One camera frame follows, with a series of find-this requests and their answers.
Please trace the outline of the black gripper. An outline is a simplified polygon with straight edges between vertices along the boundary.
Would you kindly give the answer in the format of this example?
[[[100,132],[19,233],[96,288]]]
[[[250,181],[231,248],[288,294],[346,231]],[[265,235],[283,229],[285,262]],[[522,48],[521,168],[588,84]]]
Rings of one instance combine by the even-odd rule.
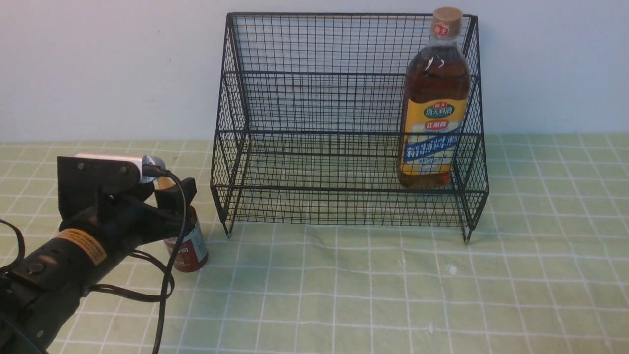
[[[191,206],[196,182],[160,172],[155,181],[139,184],[137,175],[119,175],[109,163],[57,157],[60,230],[85,231],[114,250],[180,236],[187,222],[198,219]]]

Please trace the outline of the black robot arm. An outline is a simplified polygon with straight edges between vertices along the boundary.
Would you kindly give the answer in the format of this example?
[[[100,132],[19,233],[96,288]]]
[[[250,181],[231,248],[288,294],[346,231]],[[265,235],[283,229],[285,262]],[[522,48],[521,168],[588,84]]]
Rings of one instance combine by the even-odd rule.
[[[179,249],[193,228],[195,179],[178,179],[147,156],[57,157],[58,234],[29,255],[16,227],[18,255],[1,268],[1,352],[44,354],[61,327],[92,292],[158,303],[153,352],[164,329],[166,301],[173,293],[176,254],[168,264],[139,246],[176,238]],[[163,273],[159,295],[102,280],[126,257],[147,260]]]

